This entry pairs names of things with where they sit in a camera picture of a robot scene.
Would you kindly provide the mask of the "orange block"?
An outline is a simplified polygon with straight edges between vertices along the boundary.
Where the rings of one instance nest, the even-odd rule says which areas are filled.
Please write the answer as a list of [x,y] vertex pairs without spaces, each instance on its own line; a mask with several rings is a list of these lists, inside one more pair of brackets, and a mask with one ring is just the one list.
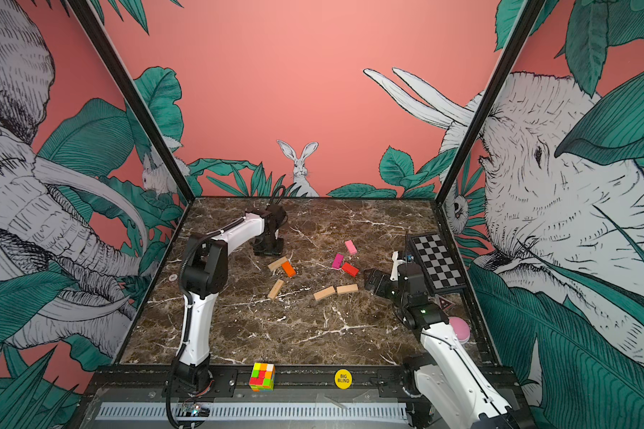
[[288,277],[295,277],[296,271],[290,262],[284,262],[281,266]]

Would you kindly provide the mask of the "pink block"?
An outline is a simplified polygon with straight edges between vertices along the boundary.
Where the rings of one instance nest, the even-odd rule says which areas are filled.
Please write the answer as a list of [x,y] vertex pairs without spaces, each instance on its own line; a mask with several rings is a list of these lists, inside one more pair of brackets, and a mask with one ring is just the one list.
[[351,240],[345,241],[345,247],[347,248],[350,255],[356,255],[358,253],[356,246]]

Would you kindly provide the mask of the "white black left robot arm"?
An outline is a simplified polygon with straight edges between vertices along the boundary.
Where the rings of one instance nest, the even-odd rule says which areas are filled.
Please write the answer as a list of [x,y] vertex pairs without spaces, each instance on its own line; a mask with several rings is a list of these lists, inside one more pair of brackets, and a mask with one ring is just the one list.
[[285,194],[286,187],[279,185],[265,208],[250,209],[229,225],[207,234],[194,233],[187,241],[178,275],[184,324],[169,381],[182,383],[191,395],[207,393],[213,383],[209,332],[216,298],[228,280],[228,257],[247,242],[256,256],[283,255],[284,239],[278,231],[287,221],[281,206]]

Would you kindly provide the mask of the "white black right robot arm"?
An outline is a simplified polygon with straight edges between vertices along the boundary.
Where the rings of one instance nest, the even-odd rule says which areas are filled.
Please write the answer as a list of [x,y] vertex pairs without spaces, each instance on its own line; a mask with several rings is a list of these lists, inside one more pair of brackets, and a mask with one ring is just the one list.
[[510,403],[488,382],[429,295],[422,267],[395,259],[390,273],[363,272],[364,288],[390,300],[426,353],[404,363],[404,391],[423,397],[447,428],[517,428]]

